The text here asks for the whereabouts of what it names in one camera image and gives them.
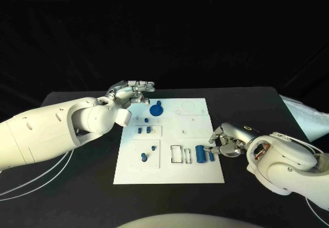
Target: white fabric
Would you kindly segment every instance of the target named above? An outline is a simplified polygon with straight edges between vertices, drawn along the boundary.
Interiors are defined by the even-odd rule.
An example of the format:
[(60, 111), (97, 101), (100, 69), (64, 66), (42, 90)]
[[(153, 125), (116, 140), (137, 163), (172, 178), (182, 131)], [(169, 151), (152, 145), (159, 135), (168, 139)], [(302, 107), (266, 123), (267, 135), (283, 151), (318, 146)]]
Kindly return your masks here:
[(309, 141), (315, 141), (329, 133), (329, 114), (319, 112), (292, 98), (285, 96), (282, 98)]

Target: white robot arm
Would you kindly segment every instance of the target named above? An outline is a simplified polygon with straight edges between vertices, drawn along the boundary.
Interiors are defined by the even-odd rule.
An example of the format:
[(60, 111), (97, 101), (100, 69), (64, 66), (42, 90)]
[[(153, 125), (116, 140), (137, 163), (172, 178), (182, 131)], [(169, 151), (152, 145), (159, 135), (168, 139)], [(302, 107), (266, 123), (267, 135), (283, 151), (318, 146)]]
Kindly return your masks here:
[(32, 109), (0, 123), (0, 171), (45, 161), (101, 137), (114, 123), (126, 127), (132, 103), (146, 103), (142, 91), (155, 83), (122, 81), (100, 98), (86, 97)]
[(217, 138), (223, 146), (205, 147), (207, 152), (227, 157), (247, 153), (247, 170), (262, 184), (280, 195), (292, 192), (302, 194), (321, 208), (329, 210), (328, 153), (316, 153), (316, 147), (280, 133), (262, 136), (256, 129), (231, 123), (220, 126), (210, 143)]

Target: blue object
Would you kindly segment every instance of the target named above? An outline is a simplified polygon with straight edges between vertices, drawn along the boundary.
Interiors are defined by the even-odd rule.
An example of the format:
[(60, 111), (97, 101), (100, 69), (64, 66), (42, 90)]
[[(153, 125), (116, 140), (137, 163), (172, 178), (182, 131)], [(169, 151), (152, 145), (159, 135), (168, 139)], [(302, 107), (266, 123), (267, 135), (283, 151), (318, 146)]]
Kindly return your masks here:
[(162, 107), (162, 102), (158, 101), (156, 105), (150, 107), (150, 114), (153, 116), (159, 116), (163, 113), (163, 107)]
[(195, 151), (197, 151), (197, 162), (198, 163), (207, 163), (207, 152), (205, 152), (205, 150), (204, 150), (204, 146), (202, 145), (198, 145), (197, 147), (195, 147)]
[(142, 161), (146, 162), (148, 161), (148, 156), (146, 153), (142, 154)]
[(210, 159), (211, 159), (211, 162), (215, 161), (214, 153), (210, 153)]

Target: black table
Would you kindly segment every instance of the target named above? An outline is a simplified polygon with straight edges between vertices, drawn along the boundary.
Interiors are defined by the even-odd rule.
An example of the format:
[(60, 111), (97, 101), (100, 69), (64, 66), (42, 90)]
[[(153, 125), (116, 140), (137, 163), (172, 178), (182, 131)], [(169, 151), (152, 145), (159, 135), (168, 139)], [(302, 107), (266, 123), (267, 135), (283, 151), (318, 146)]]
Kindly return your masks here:
[[(54, 92), (42, 106), (101, 92)], [(213, 126), (231, 121), (259, 129), (264, 134), (279, 131), (308, 140), (289, 109), (270, 87), (174, 89), (148, 93), (149, 98), (207, 98)], [(132, 220), (166, 213), (198, 213), (234, 218), (264, 227), (325, 227), (296, 193), (280, 196), (267, 190), (247, 171), (246, 156), (221, 156), (225, 184), (113, 185), (123, 128), (113, 130), (78, 148), (58, 178), (38, 191), (0, 202), (2, 227), (117, 227)], [(5, 170), (0, 191), (16, 187), (57, 161)], [(62, 165), (23, 190), (41, 186)], [(324, 219), (327, 211), (316, 209)]]

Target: white foam board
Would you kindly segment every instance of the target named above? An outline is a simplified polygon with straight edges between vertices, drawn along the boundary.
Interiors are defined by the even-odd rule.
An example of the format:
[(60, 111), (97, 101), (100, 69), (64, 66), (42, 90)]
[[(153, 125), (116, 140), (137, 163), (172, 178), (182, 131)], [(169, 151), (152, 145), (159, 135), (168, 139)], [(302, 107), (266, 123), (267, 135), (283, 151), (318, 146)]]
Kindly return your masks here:
[[(162, 101), (163, 114), (152, 116), (150, 107)], [(114, 184), (224, 183), (220, 157), (197, 162), (195, 146), (208, 143), (213, 124), (204, 98), (152, 99), (150, 105), (132, 104), (129, 126), (123, 128)], [(182, 163), (172, 163), (172, 145), (182, 148)], [(185, 149), (191, 150), (187, 163)]]

